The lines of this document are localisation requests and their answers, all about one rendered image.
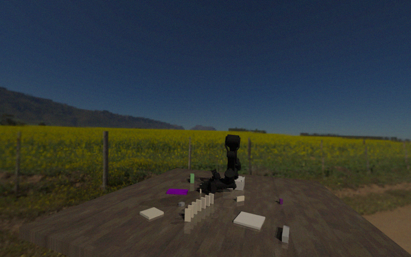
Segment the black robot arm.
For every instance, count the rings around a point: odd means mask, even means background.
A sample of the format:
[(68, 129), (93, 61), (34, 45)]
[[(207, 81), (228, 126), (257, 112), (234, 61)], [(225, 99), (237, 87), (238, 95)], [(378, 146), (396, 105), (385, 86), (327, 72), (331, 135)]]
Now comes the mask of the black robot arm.
[[(230, 148), (228, 150), (227, 146)], [(235, 184), (235, 179), (238, 179), (238, 171), (241, 171), (241, 163), (237, 158), (237, 150), (240, 148), (240, 137), (239, 135), (228, 134), (225, 140), (225, 147), (227, 150), (227, 157), (228, 157), (228, 164), (227, 164), (227, 171), (225, 171), (225, 182), (226, 188), (233, 188), (233, 190), (237, 187)], [(213, 174), (213, 179), (215, 181), (220, 181), (220, 174), (217, 173), (217, 170), (211, 171)]]

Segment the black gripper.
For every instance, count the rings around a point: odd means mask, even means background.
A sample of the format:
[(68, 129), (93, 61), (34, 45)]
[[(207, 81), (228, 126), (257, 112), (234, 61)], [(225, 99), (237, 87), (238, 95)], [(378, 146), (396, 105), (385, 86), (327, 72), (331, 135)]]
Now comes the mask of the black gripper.
[(215, 179), (210, 178), (210, 180), (206, 181), (206, 182), (202, 182), (200, 183), (200, 187), (209, 190), (212, 194), (215, 194), (217, 192), (217, 189), (225, 189), (226, 188), (226, 182), (225, 179), (222, 178), (222, 180), (220, 181), (215, 181)]

